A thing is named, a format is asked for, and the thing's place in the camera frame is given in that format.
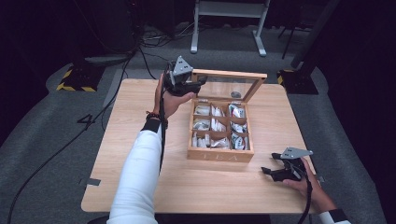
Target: person's left hand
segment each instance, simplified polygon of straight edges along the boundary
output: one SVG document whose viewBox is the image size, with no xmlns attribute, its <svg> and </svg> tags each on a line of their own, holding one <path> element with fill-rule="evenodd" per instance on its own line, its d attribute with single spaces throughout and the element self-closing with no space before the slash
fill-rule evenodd
<svg viewBox="0 0 396 224">
<path fill-rule="evenodd" d="M 161 74 L 157 89 L 155 90 L 155 99 L 154 99 L 154 109 L 152 110 L 153 113 L 159 114 L 160 113 L 160 98 L 161 98 L 161 87 L 163 85 L 163 74 Z M 165 112 L 165 118 L 168 119 L 170 116 L 175 114 L 178 107 L 181 104 L 188 102 L 193 96 L 195 95 L 194 92 L 186 93 L 183 96 L 174 96 L 170 94 L 168 91 L 163 93 L 163 109 Z"/>
</svg>

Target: person's right hand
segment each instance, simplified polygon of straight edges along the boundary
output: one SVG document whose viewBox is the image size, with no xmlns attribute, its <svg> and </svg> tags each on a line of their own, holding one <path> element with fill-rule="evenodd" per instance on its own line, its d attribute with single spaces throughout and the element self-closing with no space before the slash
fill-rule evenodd
<svg viewBox="0 0 396 224">
<path fill-rule="evenodd" d="M 312 173 L 308 161 L 306 161 L 306 159 L 304 158 L 301 158 L 301 160 L 304 163 L 306 173 L 308 174 L 308 179 L 312 184 L 312 204 L 318 209 L 318 212 L 320 213 L 336 209 L 337 207 L 335 206 L 334 202 L 332 201 L 330 196 L 323 190 L 323 188 L 320 186 L 319 182 L 315 178 L 314 174 Z M 306 197 L 307 184 L 305 178 L 303 178 L 301 181 L 285 179 L 283 180 L 283 183 L 293 189 L 297 189 L 303 196 Z"/>
</svg>

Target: white sleeve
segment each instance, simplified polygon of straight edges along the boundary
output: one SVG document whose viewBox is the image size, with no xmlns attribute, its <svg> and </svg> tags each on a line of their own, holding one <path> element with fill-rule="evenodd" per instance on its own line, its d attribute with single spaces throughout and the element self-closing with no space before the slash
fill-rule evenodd
<svg viewBox="0 0 396 224">
<path fill-rule="evenodd" d="M 323 224 L 350 224 L 342 209 L 320 213 L 319 218 Z"/>
<path fill-rule="evenodd" d="M 157 223 L 153 196 L 160 172 L 161 139 L 161 125 L 156 133 L 145 130 L 137 136 L 123 165 L 107 224 Z"/>
</svg>

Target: wooden box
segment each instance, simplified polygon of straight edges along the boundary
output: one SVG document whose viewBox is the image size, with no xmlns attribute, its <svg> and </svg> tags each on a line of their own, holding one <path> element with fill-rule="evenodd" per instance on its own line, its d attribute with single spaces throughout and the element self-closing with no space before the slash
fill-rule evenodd
<svg viewBox="0 0 396 224">
<path fill-rule="evenodd" d="M 250 162 L 254 147 L 248 100 L 267 75 L 194 69 L 191 81 L 200 77 L 207 82 L 191 102 L 187 158 Z"/>
</svg>

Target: person's right arm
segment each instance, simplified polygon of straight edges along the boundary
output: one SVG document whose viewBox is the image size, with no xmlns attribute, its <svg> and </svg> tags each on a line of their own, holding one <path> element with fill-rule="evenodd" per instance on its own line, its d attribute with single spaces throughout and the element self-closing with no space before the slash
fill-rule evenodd
<svg viewBox="0 0 396 224">
<path fill-rule="evenodd" d="M 319 212 L 320 220 L 323 224 L 337 223 L 337 224 L 347 224 L 350 222 L 347 220 L 347 216 L 344 214 L 342 209 L 338 209 L 332 198 L 323 190 L 319 182 L 312 173 L 306 159 L 301 158 L 304 163 L 306 173 L 312 184 L 312 195 L 311 203 Z M 306 197 L 306 181 L 303 179 L 301 181 L 293 181 L 286 179 L 283 183 L 293 189 L 297 189 L 300 193 Z"/>
</svg>

